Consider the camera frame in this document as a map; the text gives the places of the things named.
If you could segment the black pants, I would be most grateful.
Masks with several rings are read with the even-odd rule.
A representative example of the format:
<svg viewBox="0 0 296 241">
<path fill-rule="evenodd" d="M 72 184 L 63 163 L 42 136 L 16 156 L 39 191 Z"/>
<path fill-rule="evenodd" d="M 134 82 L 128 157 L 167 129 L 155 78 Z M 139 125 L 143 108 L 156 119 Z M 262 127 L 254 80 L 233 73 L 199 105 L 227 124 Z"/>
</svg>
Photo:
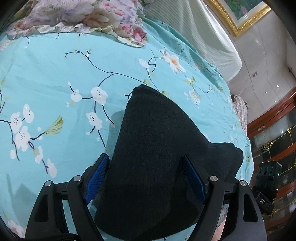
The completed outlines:
<svg viewBox="0 0 296 241">
<path fill-rule="evenodd" d="M 187 154 L 225 181 L 234 180 L 243 162 L 241 149 L 209 142 L 173 101 L 136 87 L 97 206 L 98 228 L 121 240 L 157 240 L 194 225 L 203 205 L 185 176 Z"/>
</svg>

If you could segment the turquoise floral bed sheet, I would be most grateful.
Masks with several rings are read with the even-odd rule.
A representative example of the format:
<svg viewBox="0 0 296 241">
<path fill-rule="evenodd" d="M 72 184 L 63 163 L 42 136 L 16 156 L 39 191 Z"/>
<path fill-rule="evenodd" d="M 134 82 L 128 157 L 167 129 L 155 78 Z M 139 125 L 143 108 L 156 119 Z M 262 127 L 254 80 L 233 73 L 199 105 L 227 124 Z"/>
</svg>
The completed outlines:
<svg viewBox="0 0 296 241">
<path fill-rule="evenodd" d="M 68 181 L 113 154 L 141 84 L 181 107 L 210 142 L 240 148 L 236 177 L 251 180 L 250 140 L 217 66 L 168 25 L 146 20 L 144 29 L 140 48 L 98 32 L 1 34 L 1 218 L 18 237 L 45 181 Z"/>
</svg>

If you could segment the white striped headboard cover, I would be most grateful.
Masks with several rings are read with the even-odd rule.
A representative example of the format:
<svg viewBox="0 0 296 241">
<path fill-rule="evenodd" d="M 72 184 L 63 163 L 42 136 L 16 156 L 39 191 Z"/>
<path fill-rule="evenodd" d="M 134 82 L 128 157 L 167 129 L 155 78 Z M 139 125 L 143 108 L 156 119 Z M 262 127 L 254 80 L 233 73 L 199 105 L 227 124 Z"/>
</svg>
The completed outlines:
<svg viewBox="0 0 296 241">
<path fill-rule="evenodd" d="M 242 61 L 231 39 L 203 1 L 142 1 L 144 15 L 180 33 L 226 83 L 241 70 Z"/>
</svg>

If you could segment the red wooden glass cabinet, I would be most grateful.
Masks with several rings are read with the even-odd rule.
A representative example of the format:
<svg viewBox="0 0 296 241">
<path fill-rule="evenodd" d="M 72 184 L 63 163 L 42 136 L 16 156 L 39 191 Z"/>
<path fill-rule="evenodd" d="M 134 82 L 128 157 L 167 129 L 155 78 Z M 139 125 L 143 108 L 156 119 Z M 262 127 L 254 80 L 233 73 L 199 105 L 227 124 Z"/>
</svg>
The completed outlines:
<svg viewBox="0 0 296 241">
<path fill-rule="evenodd" d="M 247 127 L 255 164 L 251 186 L 262 162 L 278 161 L 278 193 L 271 215 L 264 215 L 268 240 L 276 240 L 295 210 L 295 90 Z"/>
</svg>

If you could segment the gold picture frame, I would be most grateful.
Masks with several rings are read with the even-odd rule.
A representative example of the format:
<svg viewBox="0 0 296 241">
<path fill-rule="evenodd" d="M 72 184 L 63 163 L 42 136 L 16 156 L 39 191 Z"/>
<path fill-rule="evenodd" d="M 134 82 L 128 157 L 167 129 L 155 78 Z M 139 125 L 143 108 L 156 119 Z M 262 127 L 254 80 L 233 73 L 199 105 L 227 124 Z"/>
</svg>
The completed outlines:
<svg viewBox="0 0 296 241">
<path fill-rule="evenodd" d="M 210 0 L 209 3 L 220 14 L 235 37 L 245 33 L 271 11 L 264 1 Z"/>
</svg>

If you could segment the striped pink cloth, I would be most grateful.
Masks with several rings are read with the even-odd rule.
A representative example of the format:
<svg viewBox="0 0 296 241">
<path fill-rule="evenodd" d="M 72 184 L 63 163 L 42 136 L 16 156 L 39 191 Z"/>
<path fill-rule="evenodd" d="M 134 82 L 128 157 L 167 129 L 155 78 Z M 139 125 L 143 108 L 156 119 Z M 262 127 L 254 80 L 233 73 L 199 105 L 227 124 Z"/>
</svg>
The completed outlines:
<svg viewBox="0 0 296 241">
<path fill-rule="evenodd" d="M 245 134 L 247 134 L 247 124 L 248 124 L 248 105 L 247 102 L 238 95 L 231 95 L 232 104 L 236 115 L 239 118 L 242 129 Z"/>
</svg>

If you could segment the purple pink floral pillow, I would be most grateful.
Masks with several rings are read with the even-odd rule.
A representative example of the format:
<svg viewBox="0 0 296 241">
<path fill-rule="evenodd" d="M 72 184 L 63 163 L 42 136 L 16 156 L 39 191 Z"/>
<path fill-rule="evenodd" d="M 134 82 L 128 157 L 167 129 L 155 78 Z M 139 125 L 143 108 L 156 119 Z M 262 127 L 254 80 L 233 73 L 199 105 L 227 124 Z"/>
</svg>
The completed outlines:
<svg viewBox="0 0 296 241">
<path fill-rule="evenodd" d="M 13 17 L 6 35 L 12 40 L 34 34 L 97 31 L 142 47 L 147 33 L 141 14 L 140 1 L 29 1 Z"/>
</svg>

